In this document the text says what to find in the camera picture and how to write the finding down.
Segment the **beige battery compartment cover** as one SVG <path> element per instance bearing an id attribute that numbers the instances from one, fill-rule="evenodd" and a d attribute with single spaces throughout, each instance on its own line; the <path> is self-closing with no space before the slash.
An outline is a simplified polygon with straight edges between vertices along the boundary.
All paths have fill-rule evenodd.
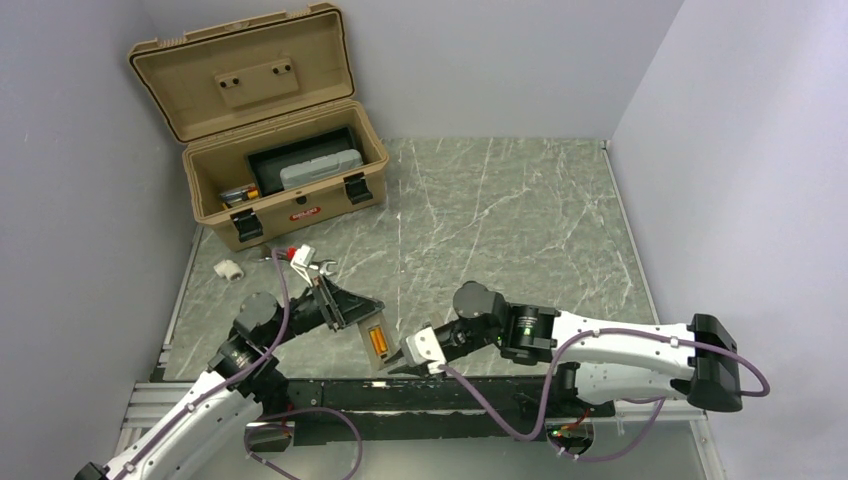
<path id="1" fill-rule="evenodd" d="M 429 315 L 430 325 L 436 329 L 444 325 L 444 318 L 439 313 Z"/>

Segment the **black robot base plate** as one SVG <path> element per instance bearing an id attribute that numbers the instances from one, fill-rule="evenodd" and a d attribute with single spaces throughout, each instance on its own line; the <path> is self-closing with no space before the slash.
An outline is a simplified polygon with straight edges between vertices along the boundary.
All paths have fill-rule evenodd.
<path id="1" fill-rule="evenodd" d="M 542 399 L 544 375 L 467 378 L 510 426 L 520 433 L 533 430 Z M 588 418 L 615 416 L 612 401 L 590 406 L 572 395 L 555 375 L 548 395 L 545 421 L 567 424 L 587 410 Z M 295 446 L 354 440 L 343 420 L 327 413 L 303 413 L 283 420 L 280 414 L 325 407 L 347 416 L 363 440 L 427 440 L 507 437 L 474 397 L 457 381 L 445 379 L 289 379 L 285 393 L 261 402 L 261 420 L 276 425 L 293 422 Z"/>

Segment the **white remote control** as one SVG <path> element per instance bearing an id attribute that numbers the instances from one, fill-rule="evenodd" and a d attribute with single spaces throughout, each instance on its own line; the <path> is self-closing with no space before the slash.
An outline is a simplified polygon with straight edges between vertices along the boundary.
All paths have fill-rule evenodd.
<path id="1" fill-rule="evenodd" d="M 397 343 L 392 338 L 390 325 L 383 313 L 374 314 L 358 323 L 368 365 L 372 372 L 379 372 L 388 366 L 388 361 L 398 352 Z"/>

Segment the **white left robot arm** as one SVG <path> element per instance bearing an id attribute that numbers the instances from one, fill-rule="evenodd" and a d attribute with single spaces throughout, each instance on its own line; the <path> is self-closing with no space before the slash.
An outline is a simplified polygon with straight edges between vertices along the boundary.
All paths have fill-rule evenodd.
<path id="1" fill-rule="evenodd" d="M 385 308 L 325 277 L 294 299 L 269 292 L 246 297 L 227 339 L 188 392 L 144 436 L 104 465 L 88 463 L 79 479 L 182 479 L 230 434 L 303 405 L 277 368 L 274 350 L 320 326 L 338 331 Z"/>

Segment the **orange AAA battery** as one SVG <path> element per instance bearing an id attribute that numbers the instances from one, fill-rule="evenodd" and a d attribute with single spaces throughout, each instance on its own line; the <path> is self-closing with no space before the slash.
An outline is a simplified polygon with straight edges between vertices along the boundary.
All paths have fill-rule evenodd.
<path id="1" fill-rule="evenodd" d="M 375 351 L 375 354 L 376 354 L 378 357 L 382 357 L 382 356 L 380 356 L 380 355 L 378 354 L 378 350 L 377 350 L 377 342 L 376 342 L 376 338 L 375 338 L 375 330 L 376 330 L 376 329 L 377 329 L 377 328 L 371 329 L 371 330 L 368 332 L 368 334 L 369 334 L 369 339 L 370 339 L 370 341 L 371 341 L 371 343 L 372 343 L 372 346 L 373 346 L 373 349 L 374 349 L 374 351 Z"/>
<path id="2" fill-rule="evenodd" d="M 375 338 L 377 342 L 377 350 L 380 356 L 386 356 L 388 354 L 389 348 L 388 343 L 386 341 L 385 335 L 381 328 L 377 328 L 375 330 Z"/>

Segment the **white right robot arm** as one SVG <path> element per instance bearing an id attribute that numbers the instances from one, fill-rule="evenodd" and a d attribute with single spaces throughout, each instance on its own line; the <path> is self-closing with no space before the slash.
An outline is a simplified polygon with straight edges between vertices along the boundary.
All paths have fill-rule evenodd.
<path id="1" fill-rule="evenodd" d="M 403 337 L 388 372 L 440 375 L 443 366 L 494 346 L 516 364 L 551 365 L 551 401 L 564 415 L 654 397 L 723 413 L 743 407 L 737 343 L 713 315 L 697 313 L 683 324 L 623 324 L 510 302 L 474 281 L 455 292 L 453 310 L 456 319 Z"/>

